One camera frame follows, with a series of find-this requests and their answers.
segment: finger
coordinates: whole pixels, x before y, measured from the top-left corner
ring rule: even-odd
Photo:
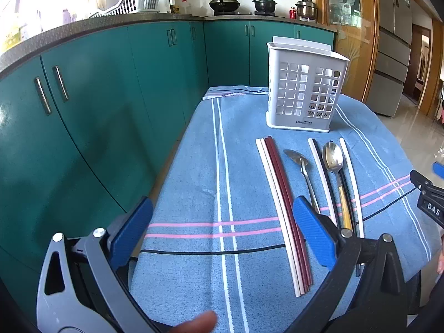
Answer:
[[[444,253],[440,253],[440,257],[438,258],[438,268],[437,268],[438,274],[444,273]]]
[[[187,321],[172,328],[168,333],[210,333],[216,326],[218,317],[215,312],[208,310],[192,321]]]

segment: spoon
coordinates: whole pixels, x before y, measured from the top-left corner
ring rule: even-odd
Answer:
[[[322,149],[322,158],[328,171],[336,176],[337,187],[339,189],[340,205],[342,208],[343,227],[354,231],[352,220],[350,217],[349,204],[344,189],[344,181],[342,180],[340,170],[344,166],[344,158],[340,147],[334,142],[328,142]]]
[[[285,149],[284,153],[291,160],[293,160],[296,164],[298,164],[301,167],[301,173],[303,174],[304,178],[306,179],[308,192],[310,193],[311,206],[313,207],[313,209],[316,213],[320,214],[321,211],[319,210],[319,205],[317,204],[316,196],[314,195],[313,187],[311,185],[310,178],[308,177],[308,174],[307,174],[306,167],[308,165],[308,160],[303,155],[299,154],[298,152],[296,152],[294,150]]]

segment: dish rack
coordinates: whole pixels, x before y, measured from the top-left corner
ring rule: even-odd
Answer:
[[[268,42],[267,125],[327,133],[349,59],[331,46],[289,37]]]
[[[104,11],[97,10],[91,17],[135,14],[136,12],[159,12],[157,4],[159,0],[119,0],[117,4]]]

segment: doorway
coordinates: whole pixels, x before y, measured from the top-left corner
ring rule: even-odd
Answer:
[[[412,45],[407,77],[402,93],[416,105],[421,100],[427,78],[430,56],[431,31],[422,26],[412,24]]]

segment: screw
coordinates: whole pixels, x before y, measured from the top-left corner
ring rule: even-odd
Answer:
[[[100,238],[105,235],[105,232],[106,232],[105,229],[97,228],[97,229],[94,229],[94,231],[92,232],[92,235],[94,235],[96,238]]]
[[[61,241],[63,239],[63,234],[62,233],[55,233],[52,236],[52,240],[55,242]]]
[[[385,233],[382,235],[382,240],[385,241],[386,243],[390,243],[393,241],[393,238],[390,234]]]
[[[343,229],[340,231],[340,236],[343,238],[351,238],[353,235],[350,229]]]

